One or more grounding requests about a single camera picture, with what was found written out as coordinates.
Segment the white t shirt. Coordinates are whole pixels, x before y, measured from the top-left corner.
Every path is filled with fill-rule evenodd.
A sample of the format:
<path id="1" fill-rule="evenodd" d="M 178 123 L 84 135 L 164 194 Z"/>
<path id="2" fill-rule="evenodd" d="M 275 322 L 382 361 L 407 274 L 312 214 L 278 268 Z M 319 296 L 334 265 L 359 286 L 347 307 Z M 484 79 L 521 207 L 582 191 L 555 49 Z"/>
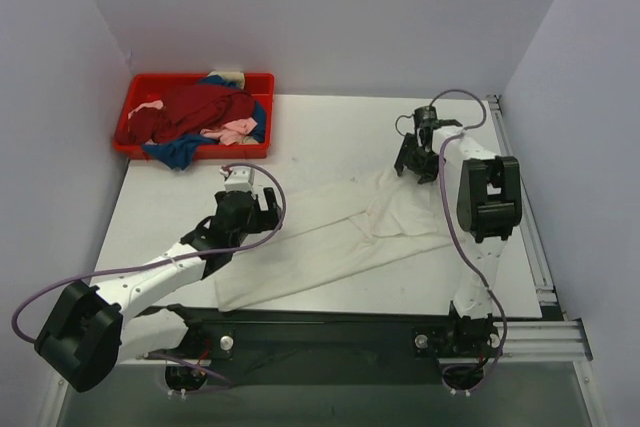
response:
<path id="1" fill-rule="evenodd" d="M 374 171 L 290 196 L 275 237 L 215 274 L 218 307 L 297 294 L 450 243 L 436 185 Z"/>

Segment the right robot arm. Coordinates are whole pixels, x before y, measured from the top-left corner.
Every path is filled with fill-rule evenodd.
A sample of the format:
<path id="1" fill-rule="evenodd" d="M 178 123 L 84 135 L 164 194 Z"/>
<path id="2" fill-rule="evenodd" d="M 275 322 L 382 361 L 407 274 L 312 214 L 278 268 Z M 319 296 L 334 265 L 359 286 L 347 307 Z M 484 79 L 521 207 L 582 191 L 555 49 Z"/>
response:
<path id="1" fill-rule="evenodd" d="M 465 264 L 453 308 L 460 317 L 487 318 L 499 257 L 522 219 L 519 162 L 482 146 L 460 122 L 440 119 L 433 106 L 409 118 L 413 130 L 403 136 L 394 170 L 437 185 L 447 231 Z"/>

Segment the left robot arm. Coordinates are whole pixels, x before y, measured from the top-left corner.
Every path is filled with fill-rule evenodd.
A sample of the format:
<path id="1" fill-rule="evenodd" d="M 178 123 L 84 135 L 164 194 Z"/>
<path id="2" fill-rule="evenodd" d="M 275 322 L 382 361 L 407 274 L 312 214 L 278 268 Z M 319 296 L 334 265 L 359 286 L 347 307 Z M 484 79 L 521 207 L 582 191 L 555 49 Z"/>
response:
<path id="1" fill-rule="evenodd" d="M 214 215 L 153 261 L 116 269 L 93 286 L 74 279 L 62 290 L 34 342 L 35 352 L 78 392 L 101 383 L 123 351 L 126 325 L 168 294 L 206 279 L 248 250 L 245 239 L 271 238 L 282 227 L 286 198 L 279 187 L 264 197 L 233 190 L 216 194 Z"/>

